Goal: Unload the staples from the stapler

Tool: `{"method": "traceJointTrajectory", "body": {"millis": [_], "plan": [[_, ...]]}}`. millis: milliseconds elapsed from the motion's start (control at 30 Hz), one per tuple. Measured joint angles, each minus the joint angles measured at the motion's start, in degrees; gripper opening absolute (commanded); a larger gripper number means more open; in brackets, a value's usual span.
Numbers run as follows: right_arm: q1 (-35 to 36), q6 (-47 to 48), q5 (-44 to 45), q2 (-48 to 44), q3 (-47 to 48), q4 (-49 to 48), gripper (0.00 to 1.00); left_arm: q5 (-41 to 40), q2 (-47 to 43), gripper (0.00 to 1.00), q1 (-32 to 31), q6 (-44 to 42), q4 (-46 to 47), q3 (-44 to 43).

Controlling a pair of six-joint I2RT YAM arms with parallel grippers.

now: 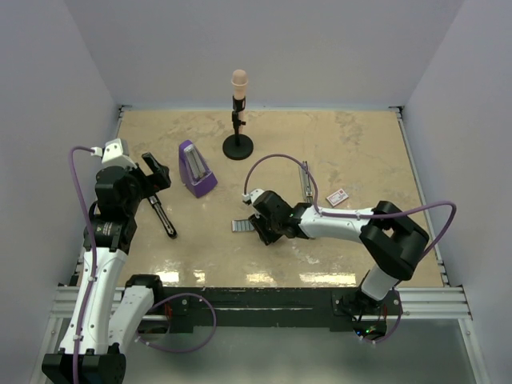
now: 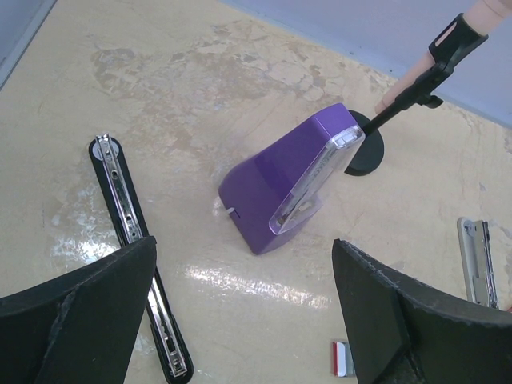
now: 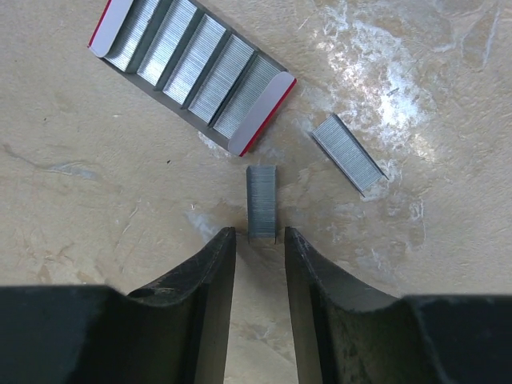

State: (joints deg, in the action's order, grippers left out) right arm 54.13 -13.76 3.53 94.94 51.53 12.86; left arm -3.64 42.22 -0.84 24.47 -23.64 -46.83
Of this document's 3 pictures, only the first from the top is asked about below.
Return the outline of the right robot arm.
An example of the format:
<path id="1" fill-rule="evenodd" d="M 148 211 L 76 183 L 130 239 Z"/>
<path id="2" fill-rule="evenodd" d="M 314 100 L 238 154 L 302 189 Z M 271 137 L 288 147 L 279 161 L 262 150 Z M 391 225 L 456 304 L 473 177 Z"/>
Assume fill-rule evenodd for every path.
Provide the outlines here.
<path id="1" fill-rule="evenodd" d="M 391 202 L 375 208 L 336 210 L 300 202 L 290 206 L 272 190 L 255 189 L 243 196 L 254 214 L 249 221 L 267 245 L 287 238 L 335 238 L 364 245 L 375 262 L 356 295 L 361 312 L 375 314 L 396 284 L 411 280 L 430 237 Z"/>

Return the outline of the grey black stapler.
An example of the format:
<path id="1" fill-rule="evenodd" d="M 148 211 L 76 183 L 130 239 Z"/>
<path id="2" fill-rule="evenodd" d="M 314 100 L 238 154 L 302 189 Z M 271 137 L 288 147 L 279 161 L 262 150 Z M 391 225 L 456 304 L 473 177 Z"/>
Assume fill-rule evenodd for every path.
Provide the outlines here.
<path id="1" fill-rule="evenodd" d="M 303 161 L 299 167 L 299 178 L 302 188 L 302 197 L 304 202 L 313 203 L 314 200 L 314 188 L 312 185 L 312 181 L 307 171 L 309 170 L 309 165 L 307 161 Z"/>

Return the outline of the staple box sleeve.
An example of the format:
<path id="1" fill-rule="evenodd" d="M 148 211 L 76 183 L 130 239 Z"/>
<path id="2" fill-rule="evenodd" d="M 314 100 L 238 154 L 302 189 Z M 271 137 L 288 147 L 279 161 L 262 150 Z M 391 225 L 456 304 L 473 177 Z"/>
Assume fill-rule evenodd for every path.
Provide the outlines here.
<path id="1" fill-rule="evenodd" d="M 339 189 L 330 194 L 326 200 L 332 205 L 336 206 L 348 199 L 348 194 L 343 189 Z"/>

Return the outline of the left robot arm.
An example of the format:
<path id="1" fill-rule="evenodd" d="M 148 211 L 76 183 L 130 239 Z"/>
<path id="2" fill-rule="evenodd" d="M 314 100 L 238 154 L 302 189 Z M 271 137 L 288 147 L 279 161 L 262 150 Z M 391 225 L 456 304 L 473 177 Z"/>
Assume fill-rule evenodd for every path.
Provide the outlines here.
<path id="1" fill-rule="evenodd" d="M 139 274 L 113 306 L 138 207 L 171 185 L 167 166 L 151 153 L 142 159 L 149 175 L 138 164 L 104 166 L 96 175 L 96 199 L 85 209 L 83 273 L 74 312 L 58 350 L 42 360 L 42 372 L 53 383 L 122 382 L 127 347 L 139 323 L 166 304 L 160 277 Z"/>

